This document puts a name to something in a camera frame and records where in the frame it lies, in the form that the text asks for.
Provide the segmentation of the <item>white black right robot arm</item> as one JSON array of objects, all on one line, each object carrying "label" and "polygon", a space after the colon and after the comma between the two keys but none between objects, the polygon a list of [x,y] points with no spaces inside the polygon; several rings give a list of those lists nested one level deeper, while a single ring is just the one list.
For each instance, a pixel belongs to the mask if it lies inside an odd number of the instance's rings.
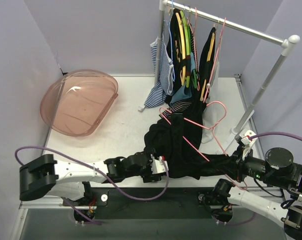
[{"label": "white black right robot arm", "polygon": [[[302,240],[302,165],[294,162],[293,154],[285,148],[274,147],[267,151],[264,159],[251,154],[245,158],[234,155],[232,163],[234,178],[216,183],[213,200],[247,208],[276,223],[290,238]],[[246,177],[251,177],[263,191],[268,187],[278,188],[288,193],[289,198],[279,203],[238,188],[235,182],[243,182]]]}]

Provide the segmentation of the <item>black tank top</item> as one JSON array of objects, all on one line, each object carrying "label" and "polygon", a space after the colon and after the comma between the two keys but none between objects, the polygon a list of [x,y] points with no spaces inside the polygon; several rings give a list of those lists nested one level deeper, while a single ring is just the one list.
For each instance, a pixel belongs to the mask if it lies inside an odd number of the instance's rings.
[{"label": "black tank top", "polygon": [[166,157],[172,178],[228,175],[237,179],[235,158],[224,154],[200,152],[202,128],[180,114],[170,117],[171,155]]}]

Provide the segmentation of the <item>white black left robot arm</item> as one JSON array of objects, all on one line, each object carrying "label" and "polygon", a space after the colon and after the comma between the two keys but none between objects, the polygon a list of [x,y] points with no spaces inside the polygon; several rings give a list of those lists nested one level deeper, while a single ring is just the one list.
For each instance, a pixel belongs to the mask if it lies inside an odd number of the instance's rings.
[{"label": "white black left robot arm", "polygon": [[127,178],[140,176],[144,183],[150,183],[169,175],[164,157],[153,150],[109,158],[103,162],[106,172],[97,162],[88,164],[50,148],[47,151],[19,168],[19,199],[23,202],[50,195],[85,206],[92,201],[90,182],[114,186]]}]

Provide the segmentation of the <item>pink wire hanger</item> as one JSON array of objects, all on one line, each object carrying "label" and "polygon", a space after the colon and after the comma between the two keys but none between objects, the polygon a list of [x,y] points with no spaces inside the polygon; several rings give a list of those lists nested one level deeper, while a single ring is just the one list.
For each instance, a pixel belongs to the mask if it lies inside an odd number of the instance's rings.
[{"label": "pink wire hanger", "polygon": [[[215,127],[226,117],[226,115],[227,115],[227,108],[226,108],[226,106],[222,103],[222,102],[220,102],[220,101],[218,101],[218,100],[215,100],[215,101],[212,101],[212,102],[210,102],[210,103],[208,103],[207,104],[207,108],[210,106],[210,105],[213,105],[213,104],[219,104],[219,105],[221,105],[222,107],[223,107],[223,109],[224,109],[224,115],[219,119],[219,120],[217,120],[212,126],[210,126],[210,127],[207,127],[207,126],[204,126],[204,125],[202,125],[202,124],[199,124],[199,123],[197,123],[197,122],[195,122],[195,121],[192,121],[192,120],[190,120],[190,119],[188,119],[188,118],[186,118],[186,117],[184,117],[183,119],[185,120],[185,121],[187,121],[187,122],[189,122],[189,123],[191,123],[191,124],[193,124],[193,125],[196,125],[196,126],[198,126],[198,127],[201,127],[202,129],[205,129],[205,130],[210,130],[211,131],[211,134],[212,134],[212,136],[213,136],[213,138],[215,139],[215,141],[216,141],[216,143],[218,144],[218,146],[220,147],[220,149],[222,150],[222,153],[225,155],[225,156],[227,156],[227,153],[226,153],[226,149],[224,148],[224,147],[222,147],[222,144],[219,142],[219,140],[218,140],[218,138],[216,137],[216,135],[215,135],[215,133],[214,133],[214,130],[215,130]],[[172,112],[170,111],[170,110],[168,110],[167,108],[164,108],[164,107],[160,107],[159,108],[159,114],[160,114],[160,116],[163,118],[163,119],[165,119],[165,121],[168,123],[168,124],[170,124],[171,125],[171,122],[168,120],[168,118],[166,117],[166,116],[164,116],[164,114],[163,114],[163,112],[164,111],[167,111],[167,112],[169,112],[169,113],[171,113],[172,114]],[[201,157],[203,157],[207,162],[211,162],[203,153],[201,153],[193,144],[191,144],[191,142],[185,137],[185,136],[183,136],[183,139],[186,141],[186,143],[189,145],[189,146],[191,146]],[[228,179],[228,180],[230,180],[232,183],[234,183],[235,184],[235,186],[237,187],[237,188],[239,188],[240,190],[243,190],[243,191],[246,191],[247,189],[248,189],[248,185],[247,185],[247,183],[244,181],[244,187],[241,187],[241,186],[239,186],[237,183],[235,183],[232,179],[231,179],[231,177],[230,176],[228,176],[227,174],[225,174],[225,177]]]}]

